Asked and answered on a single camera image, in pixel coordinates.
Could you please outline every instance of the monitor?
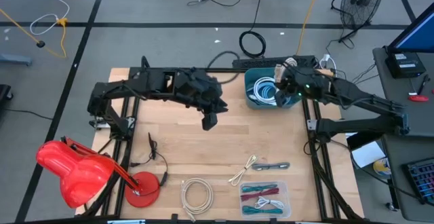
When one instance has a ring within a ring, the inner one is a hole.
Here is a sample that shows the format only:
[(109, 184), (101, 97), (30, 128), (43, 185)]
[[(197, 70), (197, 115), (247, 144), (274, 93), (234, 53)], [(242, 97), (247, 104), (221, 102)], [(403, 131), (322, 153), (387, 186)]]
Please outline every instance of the monitor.
[(434, 53), (434, 3), (389, 46), (399, 52)]

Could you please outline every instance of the plastic bin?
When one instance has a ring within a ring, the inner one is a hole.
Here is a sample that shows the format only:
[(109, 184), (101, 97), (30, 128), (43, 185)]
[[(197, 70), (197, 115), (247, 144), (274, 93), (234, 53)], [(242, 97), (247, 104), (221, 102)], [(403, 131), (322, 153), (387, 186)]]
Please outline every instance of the plastic bin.
[[(244, 88), (245, 88), (245, 101), (247, 106), (251, 109), (276, 109), (278, 106), (275, 105), (259, 105), (249, 98), (249, 94), (253, 92), (248, 92), (250, 88), (253, 88), (255, 82), (262, 77), (274, 77), (274, 68), (253, 68), (248, 69), (244, 75)], [(301, 100), (299, 96), (291, 97), (288, 104), (284, 105), (282, 108), (290, 108), (294, 106), (298, 101)]]
[[(288, 218), (291, 216), (291, 206), (290, 206), (290, 197), (288, 193), (288, 186), (283, 181), (271, 181), (271, 182), (254, 182), (254, 183), (243, 183), (239, 186), (239, 195), (243, 194), (250, 194), (250, 193), (258, 193), (257, 191), (249, 192), (249, 193), (243, 193), (242, 189), (243, 187), (256, 187), (256, 186), (265, 186), (265, 185), (271, 185), (271, 184), (277, 184), (277, 187), (279, 188), (278, 194), (273, 195), (265, 195), (264, 198), (268, 200), (277, 200), (282, 202), (283, 205), (285, 205), (285, 208), (283, 208), (282, 214), (270, 214), (270, 213), (258, 213), (258, 214), (243, 214), (243, 206), (254, 206), (255, 203), (258, 201), (258, 198), (251, 198), (246, 201), (241, 201), (241, 198), (239, 199), (239, 209), (241, 211), (241, 217), (245, 220), (255, 220), (255, 219), (271, 219), (271, 218)], [(276, 208), (271, 204), (267, 204), (264, 207), (261, 208), (261, 210), (270, 210)]]

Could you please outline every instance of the wooden table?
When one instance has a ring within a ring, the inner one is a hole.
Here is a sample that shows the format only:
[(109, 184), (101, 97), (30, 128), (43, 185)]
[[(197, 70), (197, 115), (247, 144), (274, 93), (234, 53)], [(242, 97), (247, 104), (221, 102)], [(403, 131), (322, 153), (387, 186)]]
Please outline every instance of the wooden table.
[[(127, 79), (128, 73), (129, 69), (112, 69), (109, 81)], [(226, 80), (233, 74), (211, 75)], [(186, 109), (184, 105), (170, 101), (140, 102), (130, 161), (143, 162), (148, 159), (150, 148), (147, 134), (150, 132), (153, 140), (158, 142), (158, 152), (169, 164), (169, 178), (162, 187), (158, 200), (147, 208), (135, 208), (124, 199), (121, 218), (170, 219), (171, 214), (176, 213), (179, 214), (179, 219), (188, 219), (182, 209), (180, 184), (181, 181), (200, 177), (213, 187), (214, 203), (206, 213), (197, 215), (196, 219), (241, 220), (239, 188), (231, 186), (228, 179), (239, 172), (249, 156), (254, 154), (259, 158), (258, 163), (290, 162), (291, 166), (288, 170), (249, 169), (241, 182), (285, 181), (292, 209), (291, 216), (286, 220), (321, 220), (311, 159), (303, 153), (307, 131), (301, 102), (288, 110), (251, 110), (245, 103), (243, 81), (244, 75), (240, 74), (235, 81), (222, 86), (222, 99), (228, 103), (229, 112), (218, 114), (217, 126), (207, 132), (201, 128), (202, 114), (193, 108)], [(122, 99), (112, 103), (118, 113), (122, 103)], [(320, 107), (322, 117), (340, 119), (336, 105)], [(97, 132), (92, 149), (101, 148), (108, 136), (109, 130)], [(337, 135), (334, 140), (346, 143), (343, 134)], [(349, 152), (344, 147), (331, 143), (328, 151), (336, 188), (353, 210), (363, 216)], [(106, 152), (113, 153), (113, 144)], [(130, 174), (141, 171), (152, 172), (160, 179), (165, 172), (164, 161), (157, 156), (155, 161), (129, 168)], [(332, 217), (329, 194), (324, 184), (323, 188), (328, 216)], [(109, 214), (114, 213), (117, 192), (115, 186)], [(192, 205), (201, 204), (204, 198), (205, 189), (202, 186), (194, 185), (189, 189), (188, 201)], [(79, 208), (77, 212), (83, 212), (83, 209)]]

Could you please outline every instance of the red desk lamp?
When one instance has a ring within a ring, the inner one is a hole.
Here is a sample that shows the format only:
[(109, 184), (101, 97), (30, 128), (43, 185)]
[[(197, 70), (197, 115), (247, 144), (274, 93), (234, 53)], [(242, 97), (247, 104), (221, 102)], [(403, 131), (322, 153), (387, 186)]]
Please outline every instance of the red desk lamp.
[(126, 181), (125, 197), (132, 206), (149, 206), (159, 195), (159, 181), (154, 174), (139, 172), (130, 176), (112, 158), (100, 155), (70, 138), (66, 138), (65, 142), (46, 142), (39, 148), (36, 160), (60, 177), (60, 192), (71, 208), (90, 201), (114, 172)]

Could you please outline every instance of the yellow cable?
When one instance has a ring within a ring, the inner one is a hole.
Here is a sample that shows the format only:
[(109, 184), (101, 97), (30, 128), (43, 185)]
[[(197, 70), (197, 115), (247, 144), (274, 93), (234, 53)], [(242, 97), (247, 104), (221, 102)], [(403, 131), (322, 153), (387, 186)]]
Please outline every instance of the yellow cable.
[(307, 15), (304, 18), (303, 27), (301, 29), (301, 34), (300, 34), (300, 40), (298, 41), (298, 48), (297, 48), (296, 55), (298, 55), (300, 48), (301, 48), (301, 45), (303, 43), (304, 28), (306, 27), (307, 20), (309, 19), (309, 16), (311, 15), (311, 11), (312, 11), (312, 7), (313, 7), (314, 3), (315, 3), (315, 0), (312, 0), (311, 5), (309, 6), (309, 10), (307, 11)]
[[(20, 26), (20, 24), (18, 24), (14, 19), (12, 19), (9, 15), (7, 15), (6, 14), (6, 12), (4, 12), (2, 9), (0, 9), (0, 12), (8, 19), (8, 20), (10, 20), (12, 23), (14, 23), (22, 32), (24, 32), (26, 35), (28, 35), (33, 41), (35, 41), (36, 43), (39, 43), (39, 40), (38, 39), (36, 39), (35, 37), (33, 37), (28, 31), (26, 31), (24, 28), (22, 28), (21, 26)], [(62, 55), (59, 55), (59, 54), (57, 54), (55, 51), (53, 51), (53, 50), (51, 50), (51, 49), (49, 49), (49, 48), (47, 48), (47, 47), (44, 47), (44, 49), (45, 50), (47, 50), (47, 52), (49, 52), (51, 55), (53, 55), (53, 56), (56, 56), (56, 57), (58, 57), (58, 58), (66, 58), (67, 56), (66, 56), (66, 51), (65, 51), (65, 49), (64, 49), (64, 47), (63, 47), (63, 42), (64, 42), (64, 38), (65, 38), (65, 35), (66, 35), (66, 21), (67, 21), (68, 19), (66, 19), (66, 18), (61, 18), (61, 19), (59, 19), (58, 21), (57, 21), (57, 23), (58, 24), (60, 24), (60, 25), (62, 25), (62, 27), (63, 27), (63, 35), (62, 35), (62, 39), (60, 40), (60, 47), (62, 48), (62, 51), (63, 51), (63, 56)]]

